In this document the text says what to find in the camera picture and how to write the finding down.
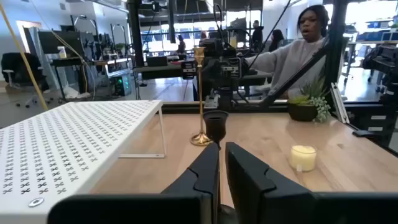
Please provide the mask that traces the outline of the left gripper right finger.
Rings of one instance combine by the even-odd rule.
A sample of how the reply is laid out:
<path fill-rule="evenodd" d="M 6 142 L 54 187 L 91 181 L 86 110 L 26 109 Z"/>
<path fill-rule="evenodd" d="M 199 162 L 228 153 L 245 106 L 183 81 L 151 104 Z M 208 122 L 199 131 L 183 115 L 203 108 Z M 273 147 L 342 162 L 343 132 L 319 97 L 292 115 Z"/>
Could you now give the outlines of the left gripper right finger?
<path fill-rule="evenodd" d="M 313 192 L 234 142 L 225 153 L 239 224 L 398 224 L 398 192 Z"/>

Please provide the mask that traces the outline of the black office chair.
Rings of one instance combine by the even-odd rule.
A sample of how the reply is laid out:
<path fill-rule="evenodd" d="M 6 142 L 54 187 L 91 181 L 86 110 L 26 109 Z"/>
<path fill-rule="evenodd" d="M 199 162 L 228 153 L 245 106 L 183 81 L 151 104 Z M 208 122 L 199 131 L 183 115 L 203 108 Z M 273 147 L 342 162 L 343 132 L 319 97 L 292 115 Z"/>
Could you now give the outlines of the black office chair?
<path fill-rule="evenodd" d="M 43 74 L 43 67 L 39 58 L 30 53 L 24 54 L 32 70 L 34 80 L 36 81 L 41 93 L 50 90 L 47 77 Z M 26 108 L 32 104 L 37 104 L 38 94 L 35 92 L 34 84 L 30 79 L 29 72 L 20 53 L 4 53 L 1 59 L 1 73 L 10 90 L 29 91 L 31 97 L 24 103 Z"/>

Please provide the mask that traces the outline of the white perforated metal shelf riser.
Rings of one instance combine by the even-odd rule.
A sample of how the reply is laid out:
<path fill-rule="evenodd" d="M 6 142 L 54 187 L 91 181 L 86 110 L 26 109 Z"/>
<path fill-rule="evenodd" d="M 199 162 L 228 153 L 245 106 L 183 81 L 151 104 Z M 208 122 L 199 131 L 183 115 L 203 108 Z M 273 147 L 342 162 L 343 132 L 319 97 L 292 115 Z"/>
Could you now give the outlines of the white perforated metal shelf riser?
<path fill-rule="evenodd" d="M 129 152 L 160 100 L 66 103 L 0 129 L 0 224 L 46 224 L 50 209 L 87 194 Z"/>

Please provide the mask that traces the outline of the black computer monitor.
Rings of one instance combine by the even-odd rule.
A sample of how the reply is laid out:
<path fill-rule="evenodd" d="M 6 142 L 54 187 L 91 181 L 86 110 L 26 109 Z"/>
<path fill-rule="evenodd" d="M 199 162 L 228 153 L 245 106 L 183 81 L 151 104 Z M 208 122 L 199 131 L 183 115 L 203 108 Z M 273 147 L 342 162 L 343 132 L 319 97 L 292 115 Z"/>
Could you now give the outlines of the black computer monitor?
<path fill-rule="evenodd" d="M 84 49 L 81 42 L 80 34 L 77 32 L 54 31 L 64 42 L 71 46 L 81 56 L 84 55 Z M 59 53 L 58 47 L 65 47 L 66 53 L 76 56 L 74 51 L 69 49 L 63 42 L 59 41 L 57 37 L 50 31 L 39 31 L 39 40 L 42 50 L 45 54 Z"/>

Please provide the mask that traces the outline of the cream candle in glass jar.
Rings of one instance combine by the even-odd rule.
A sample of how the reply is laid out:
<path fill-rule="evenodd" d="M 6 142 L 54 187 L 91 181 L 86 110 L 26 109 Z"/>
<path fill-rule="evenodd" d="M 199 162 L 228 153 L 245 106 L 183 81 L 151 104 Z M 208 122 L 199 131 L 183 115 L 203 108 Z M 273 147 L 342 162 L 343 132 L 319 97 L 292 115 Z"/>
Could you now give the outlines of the cream candle in glass jar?
<path fill-rule="evenodd" d="M 297 172 L 308 172 L 314 170 L 316 157 L 317 150 L 312 146 L 292 146 L 289 164 Z"/>

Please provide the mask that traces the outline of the computer case with green lights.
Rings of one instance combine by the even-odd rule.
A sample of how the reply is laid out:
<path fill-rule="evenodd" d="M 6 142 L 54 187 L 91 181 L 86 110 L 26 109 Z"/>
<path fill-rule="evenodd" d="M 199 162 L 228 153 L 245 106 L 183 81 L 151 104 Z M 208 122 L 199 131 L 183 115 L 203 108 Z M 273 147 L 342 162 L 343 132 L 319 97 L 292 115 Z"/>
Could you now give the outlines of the computer case with green lights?
<path fill-rule="evenodd" d="M 132 92 L 131 76 L 129 73 L 124 73 L 111 77 L 110 84 L 112 86 L 112 95 L 127 96 Z"/>

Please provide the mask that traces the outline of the silver aluminium bars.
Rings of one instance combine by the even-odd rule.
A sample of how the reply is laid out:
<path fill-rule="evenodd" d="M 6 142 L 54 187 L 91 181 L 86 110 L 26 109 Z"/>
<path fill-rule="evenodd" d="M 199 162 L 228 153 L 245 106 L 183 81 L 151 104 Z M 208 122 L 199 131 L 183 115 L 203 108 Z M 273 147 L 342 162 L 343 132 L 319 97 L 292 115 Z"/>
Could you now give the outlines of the silver aluminium bars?
<path fill-rule="evenodd" d="M 330 83 L 330 85 L 331 85 L 331 88 L 330 88 L 331 96 L 333 98 L 336 115 L 342 123 L 349 124 L 349 116 L 346 112 L 346 108 L 345 108 L 341 93 L 339 91 L 338 84 Z"/>

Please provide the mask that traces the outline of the tall gold candlestick holder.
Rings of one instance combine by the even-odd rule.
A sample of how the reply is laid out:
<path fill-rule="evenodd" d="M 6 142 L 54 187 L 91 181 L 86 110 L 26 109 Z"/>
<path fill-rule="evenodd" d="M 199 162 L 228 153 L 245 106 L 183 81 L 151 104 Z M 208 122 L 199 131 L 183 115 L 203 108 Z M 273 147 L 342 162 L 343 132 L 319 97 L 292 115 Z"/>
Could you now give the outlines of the tall gold candlestick holder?
<path fill-rule="evenodd" d="M 212 140 L 206 135 L 203 124 L 203 98 L 202 98 L 202 62 L 205 58 L 205 48 L 195 47 L 194 48 L 195 61 L 197 62 L 198 69 L 198 90 L 199 90 L 199 107 L 200 107 L 200 130 L 199 133 L 190 138 L 191 144 L 194 146 L 207 146 Z"/>

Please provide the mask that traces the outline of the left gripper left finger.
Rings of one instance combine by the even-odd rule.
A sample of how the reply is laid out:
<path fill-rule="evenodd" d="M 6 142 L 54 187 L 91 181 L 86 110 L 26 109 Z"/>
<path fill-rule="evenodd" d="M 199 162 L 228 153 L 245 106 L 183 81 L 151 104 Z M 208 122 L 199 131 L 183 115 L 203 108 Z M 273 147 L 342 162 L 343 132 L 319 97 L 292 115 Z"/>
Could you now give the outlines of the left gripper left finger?
<path fill-rule="evenodd" d="M 215 224 L 219 176 L 212 143 L 159 194 L 70 196 L 51 208 L 47 224 Z"/>

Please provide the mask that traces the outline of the green plant in black pot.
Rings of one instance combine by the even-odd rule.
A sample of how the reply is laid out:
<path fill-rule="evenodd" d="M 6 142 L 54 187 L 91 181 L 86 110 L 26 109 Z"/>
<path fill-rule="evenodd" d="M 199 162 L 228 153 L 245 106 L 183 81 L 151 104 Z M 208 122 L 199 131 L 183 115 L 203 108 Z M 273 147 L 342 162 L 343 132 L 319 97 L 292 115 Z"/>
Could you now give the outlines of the green plant in black pot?
<path fill-rule="evenodd" d="M 298 89 L 298 93 L 289 97 L 288 113 L 295 121 L 325 122 L 329 115 L 331 106 L 326 100 L 328 90 L 325 87 L 325 78 L 314 78 L 306 82 Z"/>

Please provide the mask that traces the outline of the black vertical post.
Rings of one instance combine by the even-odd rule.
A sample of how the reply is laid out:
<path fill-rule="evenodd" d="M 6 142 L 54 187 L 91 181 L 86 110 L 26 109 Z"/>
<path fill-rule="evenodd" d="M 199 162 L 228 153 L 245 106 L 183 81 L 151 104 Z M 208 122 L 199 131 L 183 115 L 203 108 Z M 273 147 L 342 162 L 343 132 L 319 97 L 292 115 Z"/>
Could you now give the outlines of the black vertical post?
<path fill-rule="evenodd" d="M 142 2 L 141 0 L 127 0 L 132 43 L 134 47 L 136 65 L 138 67 L 144 66 L 144 57 L 142 51 L 141 30 L 140 30 L 139 12 L 138 12 L 141 2 Z"/>

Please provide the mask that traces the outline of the black candlestick holder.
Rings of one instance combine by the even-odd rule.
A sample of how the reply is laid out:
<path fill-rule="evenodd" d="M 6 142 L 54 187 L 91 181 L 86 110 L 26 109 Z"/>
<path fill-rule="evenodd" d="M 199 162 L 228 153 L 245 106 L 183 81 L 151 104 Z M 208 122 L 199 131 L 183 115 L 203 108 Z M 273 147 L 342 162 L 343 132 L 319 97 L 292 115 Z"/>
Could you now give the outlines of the black candlestick holder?
<path fill-rule="evenodd" d="M 220 141 L 226 136 L 226 120 L 229 113 L 221 110 L 207 111 L 203 114 L 206 135 L 221 149 Z"/>

